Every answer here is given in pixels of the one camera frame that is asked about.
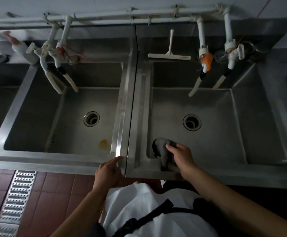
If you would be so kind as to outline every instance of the person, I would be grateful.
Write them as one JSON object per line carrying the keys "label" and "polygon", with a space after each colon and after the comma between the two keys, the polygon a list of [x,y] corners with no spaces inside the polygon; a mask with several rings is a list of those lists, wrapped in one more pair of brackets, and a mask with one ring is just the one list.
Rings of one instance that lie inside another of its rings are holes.
{"label": "person", "polygon": [[201,170],[188,147],[166,148],[199,194],[180,188],[156,194],[144,183],[115,188],[121,178],[116,164],[122,158],[115,157],[99,166],[92,191],[51,237],[287,237],[286,220]]}

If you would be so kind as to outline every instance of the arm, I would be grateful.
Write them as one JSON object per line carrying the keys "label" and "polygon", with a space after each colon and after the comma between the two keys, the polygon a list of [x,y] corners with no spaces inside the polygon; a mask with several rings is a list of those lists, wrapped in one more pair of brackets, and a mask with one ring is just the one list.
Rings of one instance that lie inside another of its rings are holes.
{"label": "arm", "polygon": [[116,186],[121,176],[120,169],[116,166],[121,158],[115,157],[99,166],[95,172],[92,191],[50,237],[86,236],[90,233],[108,190]]}
{"label": "arm", "polygon": [[218,207],[236,228],[251,236],[287,237],[286,220],[198,168],[188,147],[181,144],[177,144],[177,148],[169,145],[166,147],[174,154],[182,177],[190,182],[205,200]]}

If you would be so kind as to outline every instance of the wall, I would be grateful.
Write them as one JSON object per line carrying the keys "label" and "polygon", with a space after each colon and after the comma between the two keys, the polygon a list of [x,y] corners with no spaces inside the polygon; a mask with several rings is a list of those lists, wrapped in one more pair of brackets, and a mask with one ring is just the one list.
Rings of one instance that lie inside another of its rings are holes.
{"label": "wall", "polygon": [[[186,7],[210,5],[217,2],[233,4],[233,18],[256,17],[268,0],[0,0],[0,18],[6,12],[33,17],[43,12],[51,14],[93,13],[112,10],[126,10],[129,7],[154,9],[173,7],[175,4]],[[287,0],[271,0],[261,18],[287,17]],[[276,45],[287,47],[287,34]]]}

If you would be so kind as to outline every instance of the person's right arm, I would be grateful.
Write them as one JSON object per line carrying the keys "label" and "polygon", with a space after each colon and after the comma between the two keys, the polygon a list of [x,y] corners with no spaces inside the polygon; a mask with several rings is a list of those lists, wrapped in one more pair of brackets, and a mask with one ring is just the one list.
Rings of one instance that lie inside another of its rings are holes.
{"label": "person's right arm", "polygon": [[177,148],[166,147],[173,153],[182,177],[193,185],[201,197],[218,207],[237,229],[257,237],[287,237],[286,220],[198,168],[188,147],[181,144],[177,144]]}

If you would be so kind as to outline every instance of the drain hole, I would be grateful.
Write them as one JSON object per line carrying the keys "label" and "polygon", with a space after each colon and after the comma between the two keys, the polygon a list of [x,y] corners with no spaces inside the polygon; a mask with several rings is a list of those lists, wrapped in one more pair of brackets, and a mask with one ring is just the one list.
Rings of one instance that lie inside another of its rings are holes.
{"label": "drain hole", "polygon": [[95,126],[100,120],[100,116],[95,111],[90,111],[84,116],[84,124],[88,127]]}
{"label": "drain hole", "polygon": [[198,116],[189,114],[184,117],[183,125],[189,131],[197,131],[201,128],[201,120]]}

